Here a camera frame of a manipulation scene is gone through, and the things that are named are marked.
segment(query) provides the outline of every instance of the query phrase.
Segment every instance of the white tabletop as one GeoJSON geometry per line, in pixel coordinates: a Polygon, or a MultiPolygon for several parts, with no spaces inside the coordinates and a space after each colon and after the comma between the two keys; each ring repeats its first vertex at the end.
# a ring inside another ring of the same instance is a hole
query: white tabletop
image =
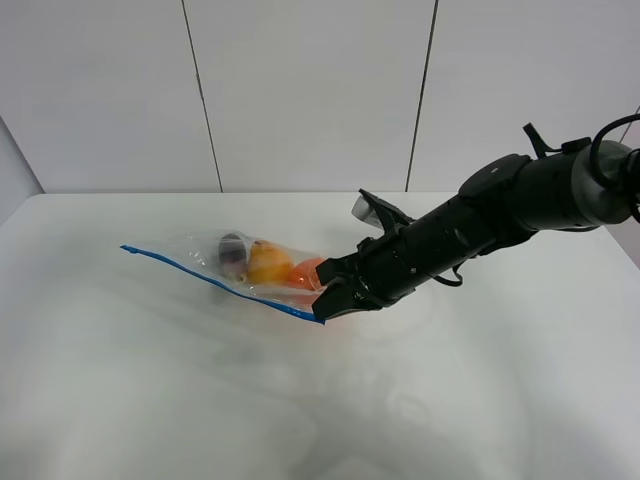
{"type": "Polygon", "coordinates": [[[604,229],[326,326],[118,248],[228,228],[344,255],[377,235],[355,199],[27,201],[0,227],[0,478],[638,478],[640,271],[604,229]]]}

